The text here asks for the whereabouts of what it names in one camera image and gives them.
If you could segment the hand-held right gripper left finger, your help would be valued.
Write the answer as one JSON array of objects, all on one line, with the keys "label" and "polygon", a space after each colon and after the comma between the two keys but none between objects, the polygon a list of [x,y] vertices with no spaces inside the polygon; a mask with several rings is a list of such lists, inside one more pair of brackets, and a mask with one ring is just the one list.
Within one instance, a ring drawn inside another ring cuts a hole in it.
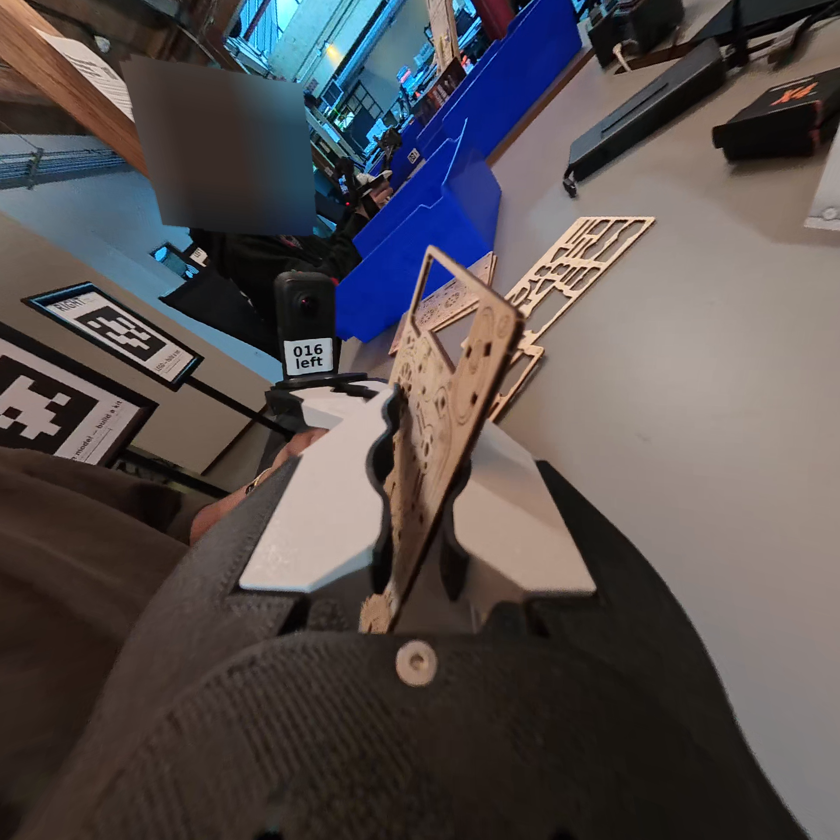
[{"label": "hand-held right gripper left finger", "polygon": [[314,594],[388,563],[400,389],[386,385],[292,465],[290,478],[239,578],[246,592]]}]

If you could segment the stack of wooden parts sheets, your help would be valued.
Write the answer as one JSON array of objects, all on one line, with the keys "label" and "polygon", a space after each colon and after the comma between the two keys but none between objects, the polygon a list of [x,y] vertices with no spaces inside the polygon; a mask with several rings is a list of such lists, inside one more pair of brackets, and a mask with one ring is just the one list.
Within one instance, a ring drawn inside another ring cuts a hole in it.
[{"label": "stack of wooden parts sheets", "polygon": [[[491,287],[497,265],[494,251],[486,253],[468,270],[485,286]],[[436,291],[422,298],[414,319],[420,330],[439,332],[476,310],[477,295],[463,281],[452,278]]]}]

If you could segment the black electronic device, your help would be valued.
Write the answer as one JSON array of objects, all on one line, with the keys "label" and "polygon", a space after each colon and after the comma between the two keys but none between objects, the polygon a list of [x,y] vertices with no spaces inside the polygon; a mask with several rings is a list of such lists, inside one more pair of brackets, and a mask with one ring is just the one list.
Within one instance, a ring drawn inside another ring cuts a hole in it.
[{"label": "black electronic device", "polygon": [[643,56],[682,25],[681,1],[586,2],[585,29],[601,68],[616,61],[615,47],[625,56]]}]

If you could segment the person's left forearm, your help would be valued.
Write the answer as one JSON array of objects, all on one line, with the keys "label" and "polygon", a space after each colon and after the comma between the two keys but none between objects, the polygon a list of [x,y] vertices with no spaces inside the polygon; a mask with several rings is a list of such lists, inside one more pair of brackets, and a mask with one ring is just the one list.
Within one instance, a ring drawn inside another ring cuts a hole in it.
[{"label": "person's left forearm", "polygon": [[193,546],[197,543],[215,524],[222,520],[234,510],[244,499],[247,498],[259,485],[271,477],[278,466],[272,466],[262,471],[249,484],[236,490],[234,493],[202,508],[193,518],[188,534],[187,544]]}]

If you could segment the black flat case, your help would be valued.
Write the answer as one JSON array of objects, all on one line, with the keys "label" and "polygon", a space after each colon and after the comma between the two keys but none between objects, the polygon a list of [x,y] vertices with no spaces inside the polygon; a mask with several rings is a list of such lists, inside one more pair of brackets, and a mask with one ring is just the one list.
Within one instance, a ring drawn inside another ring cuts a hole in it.
[{"label": "black flat case", "polygon": [[718,91],[727,74],[725,59],[714,38],[704,40],[680,58],[572,143],[562,181],[568,196],[576,198],[579,181]]}]

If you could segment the white paper notice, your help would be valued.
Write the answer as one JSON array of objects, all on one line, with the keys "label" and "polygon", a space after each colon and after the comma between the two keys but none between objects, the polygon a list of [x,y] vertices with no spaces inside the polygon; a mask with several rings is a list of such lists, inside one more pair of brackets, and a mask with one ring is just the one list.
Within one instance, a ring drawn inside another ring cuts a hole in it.
[{"label": "white paper notice", "polygon": [[132,123],[134,122],[129,90],[123,79],[109,64],[80,41],[60,35],[50,35],[38,28],[34,30]]}]

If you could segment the blue plastic bin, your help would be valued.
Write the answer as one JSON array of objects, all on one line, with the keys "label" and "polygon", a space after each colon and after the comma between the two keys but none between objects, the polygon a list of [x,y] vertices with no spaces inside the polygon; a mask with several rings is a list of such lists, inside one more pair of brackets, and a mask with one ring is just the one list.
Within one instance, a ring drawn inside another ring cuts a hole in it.
[{"label": "blue plastic bin", "polygon": [[470,72],[455,61],[429,88],[389,165],[392,182],[402,183],[462,129],[488,158],[581,48],[572,2],[531,2]]},{"label": "blue plastic bin", "polygon": [[464,267],[494,247],[501,188],[472,119],[445,140],[354,238],[362,256],[336,290],[336,332],[367,343],[411,304],[427,247]]}]

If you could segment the wooden sheet with round holes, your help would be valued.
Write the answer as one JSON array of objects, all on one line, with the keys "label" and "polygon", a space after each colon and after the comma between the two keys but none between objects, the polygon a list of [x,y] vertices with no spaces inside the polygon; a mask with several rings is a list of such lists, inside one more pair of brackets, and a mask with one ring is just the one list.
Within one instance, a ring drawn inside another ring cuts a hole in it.
[{"label": "wooden sheet with round holes", "polygon": [[[476,295],[477,309],[456,364],[416,312],[433,264]],[[413,586],[445,499],[476,445],[523,333],[523,316],[467,268],[428,246],[407,311],[390,383],[401,397],[385,479],[392,521],[392,571],[381,594],[360,609],[365,634],[392,630]]]}]

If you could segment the black box with orange print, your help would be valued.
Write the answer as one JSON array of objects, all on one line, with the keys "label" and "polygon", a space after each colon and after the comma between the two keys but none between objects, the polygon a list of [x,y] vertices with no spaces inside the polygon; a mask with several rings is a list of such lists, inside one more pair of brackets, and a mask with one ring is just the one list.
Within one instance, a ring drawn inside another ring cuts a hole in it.
[{"label": "black box with orange print", "polygon": [[817,80],[769,89],[715,126],[712,145],[738,163],[813,155],[821,145],[823,98]]}]

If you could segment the large emptied wooden parts sheet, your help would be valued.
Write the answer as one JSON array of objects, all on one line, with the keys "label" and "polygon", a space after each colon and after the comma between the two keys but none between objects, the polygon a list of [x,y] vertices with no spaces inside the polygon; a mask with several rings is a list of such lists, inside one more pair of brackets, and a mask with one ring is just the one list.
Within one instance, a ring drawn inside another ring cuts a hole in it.
[{"label": "large emptied wooden parts sheet", "polygon": [[524,317],[524,339],[536,343],[655,223],[578,217],[506,295]]}]

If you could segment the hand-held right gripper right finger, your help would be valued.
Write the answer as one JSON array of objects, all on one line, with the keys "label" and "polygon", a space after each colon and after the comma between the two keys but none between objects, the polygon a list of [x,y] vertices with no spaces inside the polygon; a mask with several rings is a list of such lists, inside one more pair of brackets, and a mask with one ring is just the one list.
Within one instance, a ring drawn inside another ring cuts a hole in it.
[{"label": "hand-held right gripper right finger", "polygon": [[445,520],[445,591],[468,604],[587,597],[595,583],[535,459],[499,426],[481,431]]}]

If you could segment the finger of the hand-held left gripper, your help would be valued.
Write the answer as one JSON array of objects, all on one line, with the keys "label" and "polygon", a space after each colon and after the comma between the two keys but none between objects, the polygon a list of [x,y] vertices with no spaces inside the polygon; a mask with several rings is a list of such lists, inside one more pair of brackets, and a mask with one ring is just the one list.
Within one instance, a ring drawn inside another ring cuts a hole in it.
[{"label": "finger of the hand-held left gripper", "polygon": [[387,429],[383,407],[394,396],[390,384],[348,384],[345,391],[321,385],[301,389],[299,431],[334,429],[350,422],[353,430],[382,434]]}]

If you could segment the wooden beam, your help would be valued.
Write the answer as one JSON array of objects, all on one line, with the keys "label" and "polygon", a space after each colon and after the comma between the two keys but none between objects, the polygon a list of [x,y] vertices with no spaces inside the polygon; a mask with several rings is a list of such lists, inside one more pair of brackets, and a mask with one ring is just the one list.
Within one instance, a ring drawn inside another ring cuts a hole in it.
[{"label": "wooden beam", "polygon": [[53,45],[51,39],[58,37],[26,2],[1,2],[2,60],[137,172],[148,176],[133,121]]}]

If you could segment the wooden gear parts sheet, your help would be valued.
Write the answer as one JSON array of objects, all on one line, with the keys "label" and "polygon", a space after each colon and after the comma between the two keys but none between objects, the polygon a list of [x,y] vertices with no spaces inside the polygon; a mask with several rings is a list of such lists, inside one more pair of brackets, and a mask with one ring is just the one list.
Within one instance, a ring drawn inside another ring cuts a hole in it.
[{"label": "wooden gear parts sheet", "polygon": [[503,418],[510,405],[515,402],[520,390],[537,373],[545,353],[541,341],[542,331],[526,330],[523,334],[512,353],[497,394],[490,406],[489,422],[497,423]]}]

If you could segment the olive brown sweater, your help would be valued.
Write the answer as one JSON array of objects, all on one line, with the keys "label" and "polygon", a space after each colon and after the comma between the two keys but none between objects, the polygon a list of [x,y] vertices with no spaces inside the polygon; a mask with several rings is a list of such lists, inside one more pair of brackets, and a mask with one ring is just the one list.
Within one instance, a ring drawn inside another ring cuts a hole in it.
[{"label": "olive brown sweater", "polygon": [[73,750],[208,505],[113,469],[2,448],[2,838]]}]

